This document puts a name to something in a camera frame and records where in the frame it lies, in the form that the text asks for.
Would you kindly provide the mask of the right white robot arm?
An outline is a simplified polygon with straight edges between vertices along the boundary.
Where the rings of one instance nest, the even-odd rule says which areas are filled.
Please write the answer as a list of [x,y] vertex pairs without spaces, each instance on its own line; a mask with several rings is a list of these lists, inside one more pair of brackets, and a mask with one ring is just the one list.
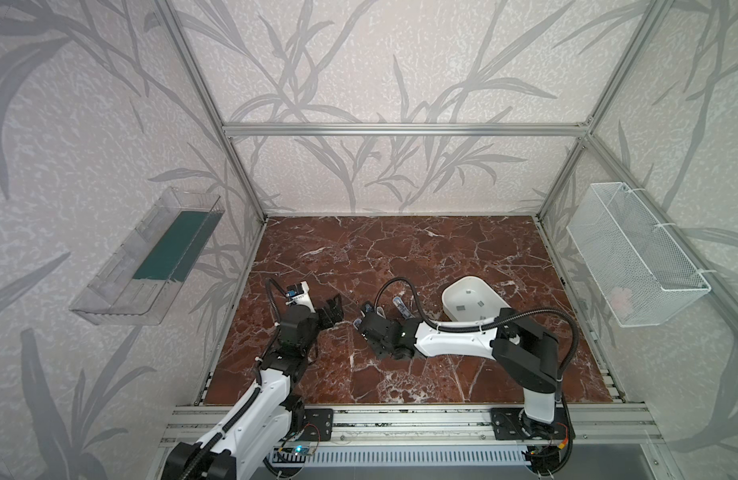
[[[372,304],[366,307],[355,326],[377,357],[409,360],[457,355],[491,359],[523,389],[527,422],[550,425],[555,421],[563,377],[581,340],[577,321],[566,312],[538,308],[519,313],[503,307],[496,317],[457,323],[425,318],[392,320]],[[559,357],[559,339],[534,321],[536,315],[553,316],[568,325],[571,344],[563,358]]]

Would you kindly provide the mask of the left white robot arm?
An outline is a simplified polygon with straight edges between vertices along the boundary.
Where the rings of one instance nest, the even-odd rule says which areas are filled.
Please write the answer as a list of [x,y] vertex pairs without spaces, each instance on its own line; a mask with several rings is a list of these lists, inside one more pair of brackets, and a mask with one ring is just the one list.
[[287,308],[256,360],[254,380],[231,410],[199,440],[180,442],[168,454],[163,479],[249,479],[274,446],[305,428],[304,406],[294,393],[321,332],[344,319],[340,295],[313,305],[305,291],[286,293]]

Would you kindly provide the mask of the white oval tray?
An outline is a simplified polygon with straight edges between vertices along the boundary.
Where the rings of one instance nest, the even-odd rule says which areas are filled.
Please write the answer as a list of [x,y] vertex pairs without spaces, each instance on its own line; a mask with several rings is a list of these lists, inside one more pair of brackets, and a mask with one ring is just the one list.
[[475,322],[496,317],[509,304],[491,286],[476,276],[463,277],[448,286],[441,296],[445,314],[455,322]]

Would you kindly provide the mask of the green pad in bin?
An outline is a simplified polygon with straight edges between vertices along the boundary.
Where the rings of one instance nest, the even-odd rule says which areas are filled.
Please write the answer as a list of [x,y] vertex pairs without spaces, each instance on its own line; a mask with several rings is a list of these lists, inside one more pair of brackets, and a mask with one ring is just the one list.
[[133,275],[134,280],[185,282],[222,212],[180,212]]

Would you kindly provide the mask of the pink item in basket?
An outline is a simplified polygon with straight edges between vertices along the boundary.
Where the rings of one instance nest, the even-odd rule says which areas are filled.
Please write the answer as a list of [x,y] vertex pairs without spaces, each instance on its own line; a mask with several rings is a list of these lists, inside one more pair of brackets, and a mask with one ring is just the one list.
[[629,288],[615,287],[608,296],[608,302],[618,319],[624,320],[634,313],[633,291]]

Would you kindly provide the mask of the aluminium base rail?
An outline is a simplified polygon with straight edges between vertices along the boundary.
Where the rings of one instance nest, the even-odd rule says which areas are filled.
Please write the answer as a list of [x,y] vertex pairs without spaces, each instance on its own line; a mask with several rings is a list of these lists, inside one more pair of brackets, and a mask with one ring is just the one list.
[[[321,446],[487,445],[496,442],[487,404],[332,405],[333,419],[320,430]],[[158,446],[192,443],[215,426],[226,407],[177,407]],[[570,404],[578,444],[661,444],[665,441],[641,403]]]

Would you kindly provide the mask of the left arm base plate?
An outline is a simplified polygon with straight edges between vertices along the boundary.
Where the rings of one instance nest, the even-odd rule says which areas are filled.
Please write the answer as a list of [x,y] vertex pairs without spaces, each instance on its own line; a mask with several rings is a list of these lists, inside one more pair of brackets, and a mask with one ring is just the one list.
[[304,408],[292,415],[287,440],[322,442],[329,441],[334,427],[335,411],[331,408]]

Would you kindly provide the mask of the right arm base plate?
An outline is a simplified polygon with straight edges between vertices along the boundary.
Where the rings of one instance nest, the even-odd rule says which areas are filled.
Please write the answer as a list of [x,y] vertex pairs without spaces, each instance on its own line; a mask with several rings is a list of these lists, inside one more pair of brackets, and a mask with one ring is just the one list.
[[529,419],[518,407],[491,408],[489,418],[496,440],[560,444],[575,439],[569,411],[560,404],[550,424]]

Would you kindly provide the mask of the clear plastic wall bin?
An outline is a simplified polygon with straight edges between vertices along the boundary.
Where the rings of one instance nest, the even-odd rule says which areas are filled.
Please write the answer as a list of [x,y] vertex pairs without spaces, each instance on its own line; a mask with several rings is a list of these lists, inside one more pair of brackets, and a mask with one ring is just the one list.
[[224,213],[218,194],[166,188],[69,310],[97,326],[160,324]]

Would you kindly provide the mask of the aluminium frame crossbar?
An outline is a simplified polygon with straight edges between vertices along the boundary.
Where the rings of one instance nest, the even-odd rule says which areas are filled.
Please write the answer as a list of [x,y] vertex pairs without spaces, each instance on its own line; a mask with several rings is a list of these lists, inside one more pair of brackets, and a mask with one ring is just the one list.
[[231,138],[246,136],[547,136],[581,137],[574,123],[228,123]]

